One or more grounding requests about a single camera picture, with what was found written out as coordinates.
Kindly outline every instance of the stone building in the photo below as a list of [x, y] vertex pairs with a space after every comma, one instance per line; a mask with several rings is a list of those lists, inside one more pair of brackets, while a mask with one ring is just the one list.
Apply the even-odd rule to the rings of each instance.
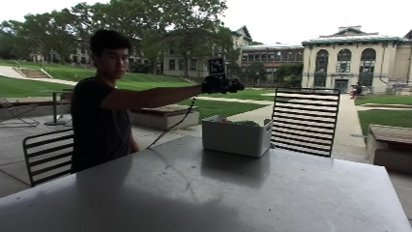
[[330, 36], [303, 42], [303, 87], [350, 91], [358, 82], [368, 92], [382, 93], [392, 84], [412, 79], [412, 31], [404, 37], [363, 32], [360, 26], [340, 27]]

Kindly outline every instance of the railing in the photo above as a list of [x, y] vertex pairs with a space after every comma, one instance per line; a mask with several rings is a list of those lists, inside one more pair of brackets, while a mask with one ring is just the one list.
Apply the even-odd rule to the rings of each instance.
[[20, 63], [18, 62], [18, 60], [14, 60], [14, 61], [15, 61], [16, 65], [18, 65], [18, 68], [22, 69], [22, 65], [20, 65]]
[[44, 72], [50, 73], [50, 69], [47, 68], [47, 65], [43, 62], [40, 62], [40, 69], [43, 69]]
[[22, 66], [22, 64], [19, 63], [18, 60], [14, 60], [18, 66], [19, 71], [22, 72], [22, 74], [27, 75], [27, 70], [26, 68]]

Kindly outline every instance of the staircase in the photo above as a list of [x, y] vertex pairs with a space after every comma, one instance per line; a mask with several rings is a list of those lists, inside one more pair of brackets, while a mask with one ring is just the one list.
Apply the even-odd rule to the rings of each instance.
[[52, 78], [46, 71], [42, 69], [27, 69], [20, 68], [19, 71], [26, 75], [28, 78]]

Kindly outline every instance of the young man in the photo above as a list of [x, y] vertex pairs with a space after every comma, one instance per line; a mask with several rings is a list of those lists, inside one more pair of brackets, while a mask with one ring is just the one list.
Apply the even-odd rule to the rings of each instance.
[[116, 88], [130, 66], [131, 42], [112, 30], [99, 30], [91, 38], [95, 77], [82, 80], [74, 90], [71, 114], [75, 131], [72, 173], [140, 150], [131, 134], [130, 109], [155, 108], [202, 93], [226, 93], [224, 84], [144, 91]]

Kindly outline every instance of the chair back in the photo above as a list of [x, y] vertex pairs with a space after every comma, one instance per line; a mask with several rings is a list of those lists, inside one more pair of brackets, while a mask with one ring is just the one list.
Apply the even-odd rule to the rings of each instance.
[[71, 174], [74, 129], [26, 137], [23, 150], [32, 187]]
[[14, 107], [14, 105], [11, 104], [8, 99], [3, 96], [3, 94], [0, 94], [0, 105], [2, 105], [3, 108], [12, 108]]
[[339, 102], [339, 89], [278, 88], [272, 146], [331, 157]]

